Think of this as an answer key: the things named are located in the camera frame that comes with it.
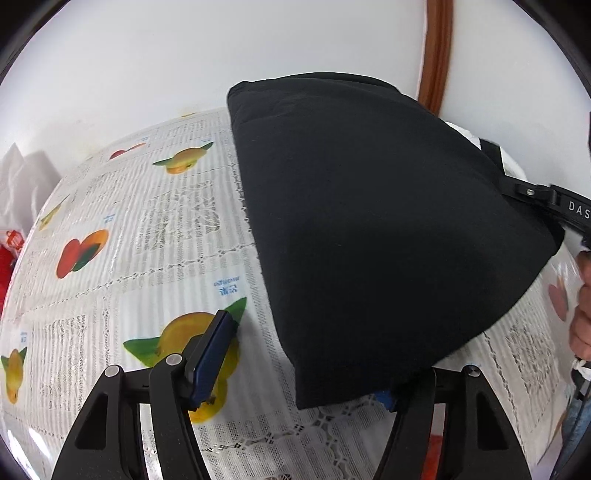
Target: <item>white wall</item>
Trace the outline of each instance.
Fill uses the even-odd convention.
[[[16,142],[61,174],[136,130],[225,104],[241,80],[341,71],[415,95],[423,0],[71,0],[0,85]]]
[[[530,181],[591,197],[591,100],[552,38],[512,0],[455,0],[441,116],[500,143]]]

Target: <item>folded black fabric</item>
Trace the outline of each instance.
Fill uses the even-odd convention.
[[[246,208],[299,408],[395,387],[480,334],[560,246],[499,167],[379,80],[228,93]]]

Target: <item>white plastic bag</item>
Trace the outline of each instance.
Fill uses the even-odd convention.
[[[59,175],[47,157],[26,160],[16,145],[0,161],[0,244],[18,255]]]

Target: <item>finger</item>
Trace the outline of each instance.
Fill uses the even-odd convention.
[[[573,332],[570,332],[569,334],[569,345],[570,349],[576,356],[583,360],[587,360],[587,362],[591,361],[591,345],[587,345]]]
[[[579,290],[579,306],[578,308],[587,317],[591,317],[591,287],[583,285]]]
[[[589,258],[589,252],[579,252],[576,258],[577,266],[579,267],[579,274],[581,280],[587,285],[591,285],[591,258]]]
[[[579,307],[574,310],[574,318],[570,324],[570,331],[574,333],[579,340],[591,345],[591,319],[589,319]]]

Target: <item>screw head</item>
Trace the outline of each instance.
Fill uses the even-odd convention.
[[[106,377],[114,377],[119,373],[119,367],[117,365],[109,365],[105,368],[105,376]]]
[[[466,365],[465,366],[466,371],[468,372],[468,375],[470,375],[471,377],[479,377],[480,376],[480,368],[478,368],[476,365]]]
[[[166,357],[166,363],[169,365],[178,365],[183,360],[183,356],[179,353],[171,353],[168,357]]]

